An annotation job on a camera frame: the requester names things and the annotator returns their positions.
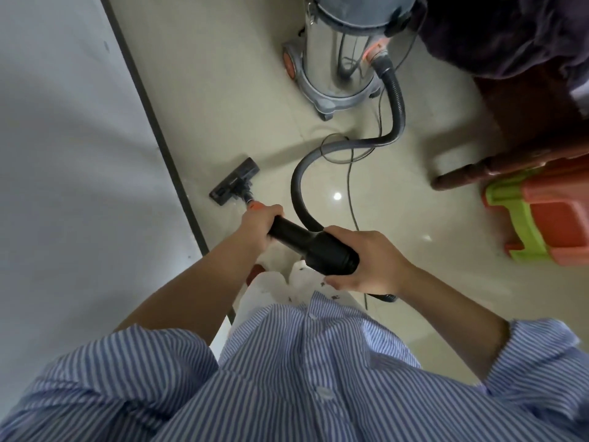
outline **rolled-up sleeve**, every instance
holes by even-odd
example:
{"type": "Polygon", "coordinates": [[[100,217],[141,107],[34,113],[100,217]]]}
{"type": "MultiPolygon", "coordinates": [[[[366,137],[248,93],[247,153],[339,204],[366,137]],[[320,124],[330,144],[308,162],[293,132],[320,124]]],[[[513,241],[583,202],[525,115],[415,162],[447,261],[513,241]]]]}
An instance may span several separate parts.
{"type": "Polygon", "coordinates": [[[513,321],[485,381],[488,393],[587,440],[589,356],[578,343],[558,320],[513,321]]]}
{"type": "Polygon", "coordinates": [[[217,370],[197,335],[135,325],[48,365],[0,425],[0,441],[149,439],[217,370]]]}

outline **gray vacuum lid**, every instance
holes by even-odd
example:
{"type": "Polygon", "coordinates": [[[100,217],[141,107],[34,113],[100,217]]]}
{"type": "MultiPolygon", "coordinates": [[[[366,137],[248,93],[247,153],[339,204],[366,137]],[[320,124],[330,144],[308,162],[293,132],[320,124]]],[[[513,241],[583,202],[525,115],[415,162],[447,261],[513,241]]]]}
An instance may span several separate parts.
{"type": "Polygon", "coordinates": [[[415,0],[313,0],[319,16],[342,32],[384,32],[415,0]]]}

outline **beige floor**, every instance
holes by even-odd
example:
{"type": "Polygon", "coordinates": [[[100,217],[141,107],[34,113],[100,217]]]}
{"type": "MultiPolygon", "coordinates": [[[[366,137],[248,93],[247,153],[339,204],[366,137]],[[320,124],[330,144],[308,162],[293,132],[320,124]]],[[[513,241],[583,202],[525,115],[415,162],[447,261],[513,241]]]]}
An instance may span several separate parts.
{"type": "MultiPolygon", "coordinates": [[[[265,203],[289,197],[292,170],[333,132],[376,133],[375,105],[321,122],[284,72],[280,43],[303,24],[300,0],[112,0],[115,13],[210,246],[243,211],[208,192],[246,155],[260,166],[253,191],[265,203]]],[[[395,40],[394,59],[409,37],[395,40]]],[[[479,187],[434,192],[431,173],[474,162],[502,146],[470,77],[431,58],[423,44],[399,72],[408,125],[395,145],[352,171],[362,229],[385,233],[410,260],[506,318],[555,316],[589,338],[589,270],[520,266],[501,249],[508,231],[479,200],[479,187]]],[[[390,126],[384,110],[385,128],[390,126]]],[[[346,168],[320,161],[303,181],[307,207],[323,224],[352,227],[346,168]],[[334,200],[336,192],[342,200],[334,200]]],[[[275,249],[281,260],[293,260],[275,249]]],[[[403,303],[369,299],[369,311],[399,334],[426,369],[471,381],[433,329],[403,303]]]]}

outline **black corrugated hose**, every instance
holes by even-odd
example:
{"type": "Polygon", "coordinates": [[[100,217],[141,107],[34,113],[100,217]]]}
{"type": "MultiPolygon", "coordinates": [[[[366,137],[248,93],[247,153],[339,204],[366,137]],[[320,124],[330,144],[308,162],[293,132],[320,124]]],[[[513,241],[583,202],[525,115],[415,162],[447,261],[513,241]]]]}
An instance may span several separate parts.
{"type": "Polygon", "coordinates": [[[317,220],[315,220],[311,214],[309,214],[309,211],[307,211],[305,202],[303,201],[302,193],[300,191],[300,183],[303,179],[303,174],[305,173],[305,170],[307,170],[307,168],[311,165],[311,163],[320,159],[322,155],[327,155],[339,150],[384,147],[399,139],[403,133],[403,130],[405,129],[405,104],[403,103],[403,96],[401,94],[399,82],[397,81],[397,77],[395,75],[393,62],[391,62],[391,59],[387,53],[381,53],[374,57],[371,65],[372,68],[374,68],[376,75],[380,78],[385,89],[387,90],[393,116],[393,127],[386,135],[378,138],[336,141],[324,144],[322,149],[318,147],[307,154],[302,160],[300,160],[300,163],[298,163],[291,178],[291,199],[296,214],[305,228],[307,228],[309,231],[318,232],[323,230],[323,226],[317,220]]]}

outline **white button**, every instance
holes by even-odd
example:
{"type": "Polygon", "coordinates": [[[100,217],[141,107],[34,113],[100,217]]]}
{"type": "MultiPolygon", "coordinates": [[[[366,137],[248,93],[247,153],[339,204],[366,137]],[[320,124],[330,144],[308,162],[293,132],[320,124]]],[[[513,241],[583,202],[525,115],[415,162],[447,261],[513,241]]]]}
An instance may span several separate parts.
{"type": "Polygon", "coordinates": [[[333,391],[331,389],[324,388],[323,386],[315,387],[315,392],[322,400],[333,400],[335,398],[333,391]]]}

